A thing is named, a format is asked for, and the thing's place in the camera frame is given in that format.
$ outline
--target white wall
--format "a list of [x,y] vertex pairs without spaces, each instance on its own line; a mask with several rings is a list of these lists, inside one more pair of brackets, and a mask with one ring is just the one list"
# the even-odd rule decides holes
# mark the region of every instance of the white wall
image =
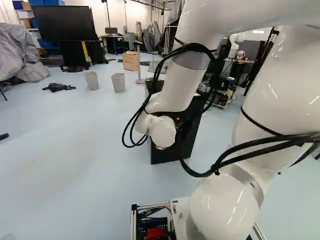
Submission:
[[245,40],[250,40],[250,41],[266,41],[268,40],[270,31],[271,31],[272,27],[267,27],[267,28],[261,28],[261,29],[257,29],[260,31],[264,31],[263,34],[260,33],[253,33],[253,31],[245,31],[244,32],[244,38]]
[[0,0],[0,23],[19,24],[12,0]]
[[[109,26],[105,3],[100,0],[65,0],[65,4],[91,7],[96,33],[105,34],[105,27]],[[108,8],[111,27],[118,28],[118,32],[123,34],[123,26],[126,24],[124,1],[108,0]],[[149,24],[146,6],[134,1],[127,1],[126,18],[129,32],[136,31],[136,21],[141,21],[143,27]]]

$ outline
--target large screen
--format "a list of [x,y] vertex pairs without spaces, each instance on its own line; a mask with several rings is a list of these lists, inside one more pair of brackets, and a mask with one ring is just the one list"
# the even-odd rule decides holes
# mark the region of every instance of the large screen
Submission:
[[88,6],[33,6],[36,23],[45,41],[97,40]]

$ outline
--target red component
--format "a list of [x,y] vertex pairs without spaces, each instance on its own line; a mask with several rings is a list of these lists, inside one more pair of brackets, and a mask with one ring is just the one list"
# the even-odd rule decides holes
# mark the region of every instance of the red component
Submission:
[[167,236],[166,232],[158,227],[150,228],[146,232],[147,232],[147,234],[146,234],[146,237],[144,240],[152,240],[152,239]]

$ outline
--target robotic arm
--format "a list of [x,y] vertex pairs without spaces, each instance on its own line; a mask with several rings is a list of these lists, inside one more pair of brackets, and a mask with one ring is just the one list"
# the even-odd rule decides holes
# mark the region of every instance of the robotic arm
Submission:
[[[232,135],[241,146],[274,135],[320,131],[317,61],[320,52],[319,0],[188,0],[180,17],[174,47],[199,43],[209,50],[224,36],[284,26],[241,108]],[[172,119],[151,115],[180,112],[190,104],[210,62],[202,52],[172,58],[160,93],[152,95],[136,121],[136,129],[159,147],[175,142]],[[268,188],[279,170],[289,167],[311,146],[294,144],[225,165],[220,175],[203,178],[190,198],[190,218],[208,240],[244,240],[256,221]],[[240,148],[225,160],[275,145]]]

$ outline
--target light blue floor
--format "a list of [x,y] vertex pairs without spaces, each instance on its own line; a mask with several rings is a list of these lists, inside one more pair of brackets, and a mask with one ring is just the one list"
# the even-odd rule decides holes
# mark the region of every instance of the light blue floor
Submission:
[[[153,75],[141,68],[142,78]],[[0,97],[0,133],[10,134],[0,142],[0,238],[13,233],[17,240],[126,240],[131,204],[192,193],[198,180],[178,162],[150,165],[147,145],[127,149],[121,143],[145,96],[135,83],[137,72],[116,61],[95,65],[90,70],[100,89],[89,91],[83,72],[49,70],[44,81],[7,92],[9,101]],[[114,93],[114,73],[125,73],[124,93]],[[53,82],[77,89],[42,90]],[[227,148],[241,100],[203,115],[192,168],[207,170]],[[258,219],[268,240],[319,239],[319,164],[308,159],[274,182]]]

